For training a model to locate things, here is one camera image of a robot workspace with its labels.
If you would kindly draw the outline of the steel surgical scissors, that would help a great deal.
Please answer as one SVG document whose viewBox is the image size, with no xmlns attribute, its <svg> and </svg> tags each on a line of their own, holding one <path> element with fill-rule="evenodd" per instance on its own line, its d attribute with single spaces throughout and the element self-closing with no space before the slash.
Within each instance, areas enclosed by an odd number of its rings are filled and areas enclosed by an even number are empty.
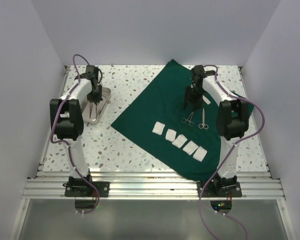
<svg viewBox="0 0 300 240">
<path fill-rule="evenodd" d="M 209 129 L 209 126 L 206 124 L 205 122 L 205 109 L 203 108 L 202 109 L 202 118 L 201 118 L 201 123 L 198 124 L 198 128 L 199 129 L 204 129 L 204 130 L 208 130 Z"/>
</svg>

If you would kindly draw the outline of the steel hemostat forceps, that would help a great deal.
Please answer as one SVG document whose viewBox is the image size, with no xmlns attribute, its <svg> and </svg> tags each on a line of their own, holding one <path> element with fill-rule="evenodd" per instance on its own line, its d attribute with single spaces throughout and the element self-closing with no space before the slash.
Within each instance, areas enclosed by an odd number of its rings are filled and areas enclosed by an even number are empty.
<svg viewBox="0 0 300 240">
<path fill-rule="evenodd" d="M 192 112 L 189 114 L 189 116 L 188 116 L 187 118 L 185 118 L 185 117 L 182 118 L 182 119 L 181 119 L 181 122 L 182 122 L 183 124 L 188 123 L 188 125 L 189 125 L 190 127 L 193 127 L 193 126 L 194 126 L 194 122 L 192 121 L 193 115 L 194 115 L 194 112 L 192 111 Z"/>
</svg>

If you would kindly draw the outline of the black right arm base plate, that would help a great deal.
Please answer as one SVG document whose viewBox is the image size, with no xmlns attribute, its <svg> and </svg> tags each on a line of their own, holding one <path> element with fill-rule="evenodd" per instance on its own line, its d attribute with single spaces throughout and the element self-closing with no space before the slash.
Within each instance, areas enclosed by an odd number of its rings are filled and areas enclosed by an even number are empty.
<svg viewBox="0 0 300 240">
<path fill-rule="evenodd" d="M 211 180 L 202 193 L 203 198 L 240 198 L 242 196 L 240 183 L 230 178 Z"/>
</svg>

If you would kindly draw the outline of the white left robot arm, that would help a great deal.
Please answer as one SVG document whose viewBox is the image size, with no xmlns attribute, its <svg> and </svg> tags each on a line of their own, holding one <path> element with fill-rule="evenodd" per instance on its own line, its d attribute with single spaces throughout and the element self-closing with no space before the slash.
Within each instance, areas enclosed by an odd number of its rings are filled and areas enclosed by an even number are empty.
<svg viewBox="0 0 300 240">
<path fill-rule="evenodd" d="M 80 180 L 76 190 L 85 197 L 93 193 L 94 184 L 90 180 L 90 169 L 85 161 L 82 147 L 84 131 L 82 112 L 85 109 L 85 101 L 92 107 L 96 107 L 103 99 L 102 77 L 98 67 L 87 65 L 85 72 L 77 75 L 77 82 L 70 90 L 60 98 L 49 102 L 50 141 L 53 144 L 61 143 L 66 147 L 71 169 L 70 180 Z"/>
</svg>

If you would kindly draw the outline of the steel scalpel handle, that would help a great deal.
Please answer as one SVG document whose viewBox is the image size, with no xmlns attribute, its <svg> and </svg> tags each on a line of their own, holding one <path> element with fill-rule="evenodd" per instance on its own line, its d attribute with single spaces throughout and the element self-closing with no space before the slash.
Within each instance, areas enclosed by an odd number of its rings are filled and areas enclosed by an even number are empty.
<svg viewBox="0 0 300 240">
<path fill-rule="evenodd" d="M 91 120 L 96 119 L 98 115 L 98 104 L 95 102 L 89 103 L 89 118 Z"/>
</svg>

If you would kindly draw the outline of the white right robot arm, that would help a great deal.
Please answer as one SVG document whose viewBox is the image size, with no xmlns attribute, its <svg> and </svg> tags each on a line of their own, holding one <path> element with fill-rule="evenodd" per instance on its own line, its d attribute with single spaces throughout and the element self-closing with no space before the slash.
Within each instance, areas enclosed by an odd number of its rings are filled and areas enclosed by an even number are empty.
<svg viewBox="0 0 300 240">
<path fill-rule="evenodd" d="M 220 158 L 215 173 L 201 186 L 201 193 L 213 192 L 225 196 L 237 188 L 237 155 L 240 141 L 249 128 L 249 103 L 234 96 L 218 80 L 218 67 L 206 70 L 207 65 L 196 65 L 191 72 L 191 85 L 185 87 L 183 108 L 192 106 L 191 114 L 181 122 L 190 122 L 194 112 L 203 106 L 203 95 L 208 93 L 218 106 L 216 130 L 220 137 Z"/>
</svg>

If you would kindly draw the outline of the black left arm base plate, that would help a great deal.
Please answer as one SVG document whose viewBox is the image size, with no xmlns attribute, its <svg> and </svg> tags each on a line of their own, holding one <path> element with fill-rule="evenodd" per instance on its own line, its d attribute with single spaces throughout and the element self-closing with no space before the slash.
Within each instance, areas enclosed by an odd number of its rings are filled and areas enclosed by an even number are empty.
<svg viewBox="0 0 300 240">
<path fill-rule="evenodd" d="M 64 195 L 66 197 L 74 198 L 84 198 L 84 197 L 101 197 L 107 198 L 110 191 L 110 183 L 108 181 L 93 181 L 91 183 L 98 192 L 95 191 L 93 187 L 85 182 L 74 182 L 70 184 L 69 182 L 63 183 L 62 186 L 65 187 Z"/>
</svg>

